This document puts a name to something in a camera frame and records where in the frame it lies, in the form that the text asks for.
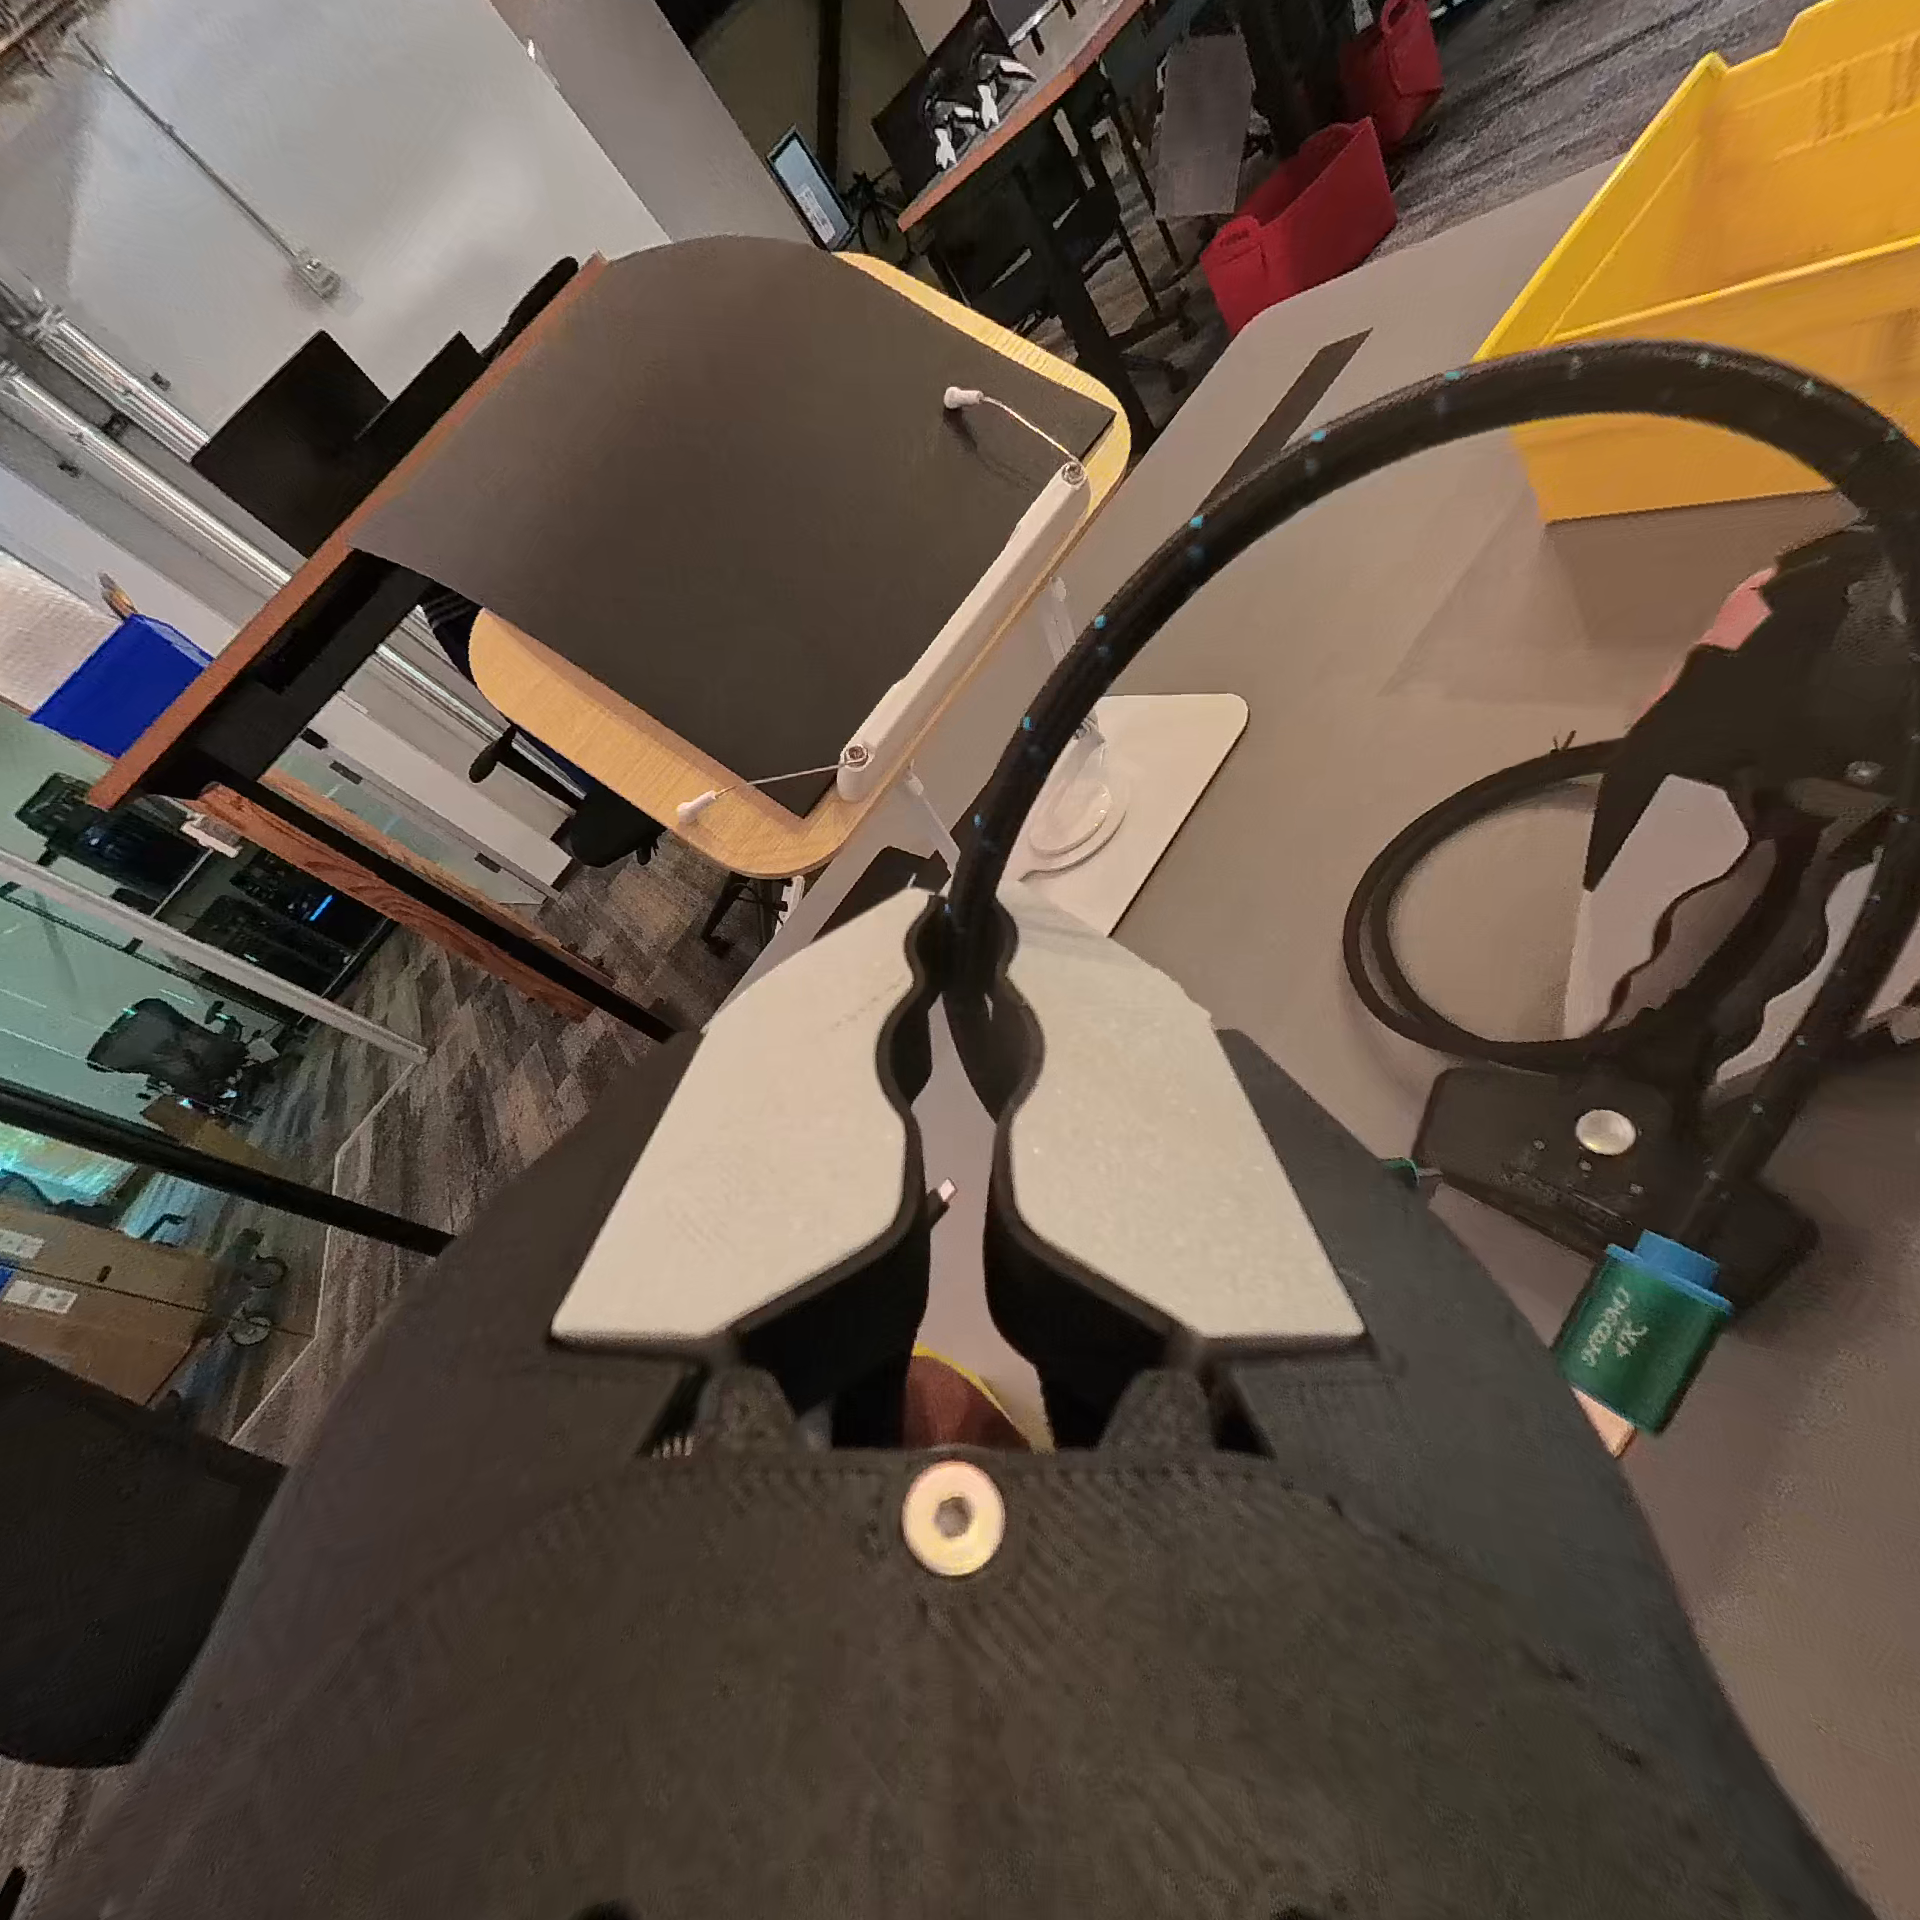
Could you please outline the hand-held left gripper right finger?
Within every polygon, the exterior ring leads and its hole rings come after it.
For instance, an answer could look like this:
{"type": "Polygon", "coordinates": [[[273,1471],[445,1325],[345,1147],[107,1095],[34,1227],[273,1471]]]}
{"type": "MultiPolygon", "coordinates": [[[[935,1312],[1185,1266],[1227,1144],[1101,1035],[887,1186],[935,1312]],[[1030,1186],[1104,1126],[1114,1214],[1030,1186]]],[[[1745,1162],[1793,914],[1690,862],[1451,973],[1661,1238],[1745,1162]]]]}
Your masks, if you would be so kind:
{"type": "Polygon", "coordinates": [[[992,913],[982,1102],[987,1306],[1058,1449],[1147,1374],[1218,1398],[1249,1362],[1369,1351],[1215,1017],[1026,886],[992,913]]]}

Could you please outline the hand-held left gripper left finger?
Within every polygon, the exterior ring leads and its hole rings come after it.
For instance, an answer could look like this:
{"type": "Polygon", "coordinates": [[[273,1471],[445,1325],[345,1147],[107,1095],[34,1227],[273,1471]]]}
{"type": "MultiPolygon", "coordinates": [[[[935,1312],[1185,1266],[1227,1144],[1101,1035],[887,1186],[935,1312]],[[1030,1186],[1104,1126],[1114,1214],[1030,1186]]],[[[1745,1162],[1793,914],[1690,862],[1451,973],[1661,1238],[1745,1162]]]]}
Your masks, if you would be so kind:
{"type": "Polygon", "coordinates": [[[553,1312],[573,1353],[760,1370],[859,1445],[899,1430],[929,1307],[918,1095],[945,901],[893,895],[744,987],[697,1038],[553,1312]]]}

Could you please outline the dark grey hdmi switch box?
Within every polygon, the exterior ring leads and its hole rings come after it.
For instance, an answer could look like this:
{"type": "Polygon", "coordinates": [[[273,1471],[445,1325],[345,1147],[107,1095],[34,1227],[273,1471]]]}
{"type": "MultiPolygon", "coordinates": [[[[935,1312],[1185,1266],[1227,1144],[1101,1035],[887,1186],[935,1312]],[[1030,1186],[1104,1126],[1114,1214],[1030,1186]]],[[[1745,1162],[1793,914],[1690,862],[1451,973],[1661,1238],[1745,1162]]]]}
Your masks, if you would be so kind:
{"type": "Polygon", "coordinates": [[[1413,1141],[1447,1186],[1585,1258],[1669,1232],[1707,1157],[1663,1091],[1610,1071],[1449,1069],[1413,1141]]]}

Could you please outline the yellow plastic bin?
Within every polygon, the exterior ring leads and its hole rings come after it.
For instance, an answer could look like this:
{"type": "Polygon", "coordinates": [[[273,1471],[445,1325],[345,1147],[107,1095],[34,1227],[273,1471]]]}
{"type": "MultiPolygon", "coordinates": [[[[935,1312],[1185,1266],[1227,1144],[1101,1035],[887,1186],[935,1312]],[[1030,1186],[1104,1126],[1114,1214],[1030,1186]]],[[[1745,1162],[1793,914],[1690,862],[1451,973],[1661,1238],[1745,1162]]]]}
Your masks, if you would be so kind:
{"type": "Polygon", "coordinates": [[[1478,351],[1669,341],[1821,376],[1918,438],[1918,5],[1704,57],[1478,351]]]}

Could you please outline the braided hdmi cable teal plugs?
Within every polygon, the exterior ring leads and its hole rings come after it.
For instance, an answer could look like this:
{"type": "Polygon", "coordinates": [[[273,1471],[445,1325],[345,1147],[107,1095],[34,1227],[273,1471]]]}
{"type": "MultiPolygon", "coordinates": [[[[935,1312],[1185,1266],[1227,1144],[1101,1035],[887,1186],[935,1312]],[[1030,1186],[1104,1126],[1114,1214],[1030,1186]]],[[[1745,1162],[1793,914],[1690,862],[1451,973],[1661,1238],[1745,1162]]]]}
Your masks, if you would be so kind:
{"type": "Polygon", "coordinates": [[[1118,590],[1055,669],[985,785],[974,841],[954,864],[947,903],[952,1021],[982,1014],[991,921],[1017,831],[1071,734],[1125,665],[1218,573],[1321,499],[1419,454],[1496,431],[1573,416],[1654,416],[1713,426],[1822,477],[1879,542],[1904,621],[1910,694],[1904,761],[1879,829],[1879,866],[1855,928],[1746,1110],[1710,1146],[1707,1167],[1671,1216],[1607,1249],[1561,1327],[1561,1378],[1632,1431],[1661,1434],[1735,1315],[1728,1263],[1713,1254],[1725,1216],[1762,1174],[1831,1056],[1917,927],[1917,443],[1899,426],[1821,376],[1710,344],[1560,346],[1499,358],[1361,408],[1288,446],[1191,518],[1118,590]]]}

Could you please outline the black mesh chair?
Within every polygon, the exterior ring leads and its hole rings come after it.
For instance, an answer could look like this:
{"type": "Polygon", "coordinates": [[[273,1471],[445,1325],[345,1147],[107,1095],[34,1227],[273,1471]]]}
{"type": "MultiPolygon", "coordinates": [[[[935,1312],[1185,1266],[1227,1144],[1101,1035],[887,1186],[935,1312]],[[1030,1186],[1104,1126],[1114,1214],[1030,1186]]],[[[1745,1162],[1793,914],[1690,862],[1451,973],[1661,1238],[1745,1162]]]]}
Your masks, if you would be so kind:
{"type": "Polygon", "coordinates": [[[155,1098],[182,1099],[199,1114],[248,1121],[258,1114],[285,1059],[226,1016],[197,1024],[171,1001],[147,997],[107,1024],[85,1065],[133,1074],[155,1098]]]}

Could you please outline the tall cardboard boxes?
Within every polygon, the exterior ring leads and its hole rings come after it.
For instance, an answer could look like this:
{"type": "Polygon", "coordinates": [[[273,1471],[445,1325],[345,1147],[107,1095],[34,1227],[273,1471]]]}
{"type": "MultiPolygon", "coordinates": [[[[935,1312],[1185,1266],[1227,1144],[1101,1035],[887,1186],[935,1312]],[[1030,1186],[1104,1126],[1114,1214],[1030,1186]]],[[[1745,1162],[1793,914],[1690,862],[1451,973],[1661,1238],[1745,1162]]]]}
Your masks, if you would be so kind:
{"type": "Polygon", "coordinates": [[[152,1405],[202,1341],[215,1263],[3,1205],[3,1342],[152,1405]]]}

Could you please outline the wooden board with dark panel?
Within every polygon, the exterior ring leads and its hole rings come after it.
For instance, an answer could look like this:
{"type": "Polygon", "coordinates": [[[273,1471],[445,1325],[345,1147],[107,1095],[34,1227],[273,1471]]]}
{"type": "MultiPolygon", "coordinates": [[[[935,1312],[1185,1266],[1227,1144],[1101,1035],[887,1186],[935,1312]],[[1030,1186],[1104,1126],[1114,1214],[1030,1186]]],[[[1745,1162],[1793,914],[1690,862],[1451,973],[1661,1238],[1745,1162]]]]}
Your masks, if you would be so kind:
{"type": "Polygon", "coordinates": [[[831,866],[1131,455],[1118,395],[871,256],[594,259],[353,518],[495,710],[757,879],[831,866]]]}

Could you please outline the brown wooden desk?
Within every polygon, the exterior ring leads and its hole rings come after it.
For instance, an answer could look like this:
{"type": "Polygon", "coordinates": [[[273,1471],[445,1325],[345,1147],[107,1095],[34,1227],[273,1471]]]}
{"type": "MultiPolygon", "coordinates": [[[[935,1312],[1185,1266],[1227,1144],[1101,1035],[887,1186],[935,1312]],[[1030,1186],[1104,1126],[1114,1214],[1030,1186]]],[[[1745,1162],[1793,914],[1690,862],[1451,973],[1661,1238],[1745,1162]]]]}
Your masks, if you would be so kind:
{"type": "Polygon", "coordinates": [[[280,775],[278,761],[416,609],[425,578],[333,535],[143,736],[90,798],[183,802],[519,997],[673,1041],[679,1029],[506,905],[280,775]]]}

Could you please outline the red storage bin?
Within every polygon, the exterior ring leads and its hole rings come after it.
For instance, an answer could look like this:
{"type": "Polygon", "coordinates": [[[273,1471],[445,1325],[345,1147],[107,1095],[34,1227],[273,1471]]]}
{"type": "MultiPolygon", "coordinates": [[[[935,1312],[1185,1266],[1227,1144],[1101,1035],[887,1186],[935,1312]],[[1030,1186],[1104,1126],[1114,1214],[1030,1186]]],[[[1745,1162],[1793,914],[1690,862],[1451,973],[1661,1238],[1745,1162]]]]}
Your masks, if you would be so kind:
{"type": "Polygon", "coordinates": [[[1373,121],[1383,155],[1394,155],[1422,134],[1445,94],[1442,57],[1427,2],[1369,9],[1373,22],[1337,49],[1337,82],[1351,121],[1373,121]]]}

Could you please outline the blue plastic crate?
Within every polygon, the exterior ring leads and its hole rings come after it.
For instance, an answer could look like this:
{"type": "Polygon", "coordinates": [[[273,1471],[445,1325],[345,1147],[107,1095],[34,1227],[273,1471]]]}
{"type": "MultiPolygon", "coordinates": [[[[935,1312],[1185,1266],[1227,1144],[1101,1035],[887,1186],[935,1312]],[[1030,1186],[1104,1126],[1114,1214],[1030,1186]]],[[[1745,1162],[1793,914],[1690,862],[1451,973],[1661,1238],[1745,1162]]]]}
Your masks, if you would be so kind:
{"type": "Polygon", "coordinates": [[[114,761],[211,665],[213,656],[170,625],[128,615],[32,712],[32,720],[114,761]]]}

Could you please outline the grey hanging sheet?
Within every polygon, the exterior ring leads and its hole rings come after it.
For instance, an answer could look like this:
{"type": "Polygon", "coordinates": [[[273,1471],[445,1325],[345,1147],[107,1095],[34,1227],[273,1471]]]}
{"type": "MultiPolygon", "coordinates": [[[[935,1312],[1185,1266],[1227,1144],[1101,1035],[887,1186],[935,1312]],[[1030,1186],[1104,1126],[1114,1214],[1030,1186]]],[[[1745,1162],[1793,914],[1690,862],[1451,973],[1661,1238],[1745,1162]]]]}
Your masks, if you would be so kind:
{"type": "Polygon", "coordinates": [[[1181,39],[1161,67],[1158,207],[1170,222],[1231,217],[1255,118],[1255,73],[1238,33],[1181,39]]]}

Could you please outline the black monitor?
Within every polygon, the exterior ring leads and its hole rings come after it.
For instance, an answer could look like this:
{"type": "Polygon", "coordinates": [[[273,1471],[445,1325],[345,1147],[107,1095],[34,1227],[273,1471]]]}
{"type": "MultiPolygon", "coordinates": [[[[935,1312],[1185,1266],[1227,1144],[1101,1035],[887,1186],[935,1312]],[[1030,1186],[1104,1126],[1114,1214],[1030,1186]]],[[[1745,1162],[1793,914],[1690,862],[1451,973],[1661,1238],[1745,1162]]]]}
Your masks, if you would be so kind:
{"type": "Polygon", "coordinates": [[[486,358],[453,337],[390,399],[314,334],[193,458],[194,473],[311,557],[470,391],[486,358]]]}

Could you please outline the long wooden desk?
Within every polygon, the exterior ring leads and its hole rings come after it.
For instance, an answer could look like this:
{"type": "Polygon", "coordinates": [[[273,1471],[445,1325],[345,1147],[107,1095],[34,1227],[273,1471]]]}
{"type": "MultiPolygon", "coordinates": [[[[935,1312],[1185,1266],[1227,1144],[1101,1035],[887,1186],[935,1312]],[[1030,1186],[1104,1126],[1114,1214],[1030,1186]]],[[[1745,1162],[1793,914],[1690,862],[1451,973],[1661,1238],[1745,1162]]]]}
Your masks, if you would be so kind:
{"type": "Polygon", "coordinates": [[[957,166],[941,171],[902,208],[896,215],[899,232],[912,233],[925,227],[933,210],[947,205],[960,185],[971,184],[992,161],[1009,155],[1022,136],[1043,127],[1064,105],[1067,91],[1101,64],[1122,30],[1153,7],[1153,2],[1080,7],[1062,47],[1040,57],[1038,82],[1001,112],[995,128],[974,134],[959,152],[957,166]]]}

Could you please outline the dark picture with white figures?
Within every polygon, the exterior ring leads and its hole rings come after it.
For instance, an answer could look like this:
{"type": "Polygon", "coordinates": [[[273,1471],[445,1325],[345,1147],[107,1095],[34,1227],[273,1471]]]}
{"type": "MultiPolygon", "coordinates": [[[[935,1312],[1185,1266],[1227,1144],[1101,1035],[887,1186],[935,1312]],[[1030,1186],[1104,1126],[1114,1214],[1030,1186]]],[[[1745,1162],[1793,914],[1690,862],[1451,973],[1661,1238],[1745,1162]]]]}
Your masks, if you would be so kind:
{"type": "Polygon", "coordinates": [[[873,118],[877,137],[905,184],[952,169],[974,136],[1038,85],[1035,72],[995,45],[933,57],[873,118]]]}

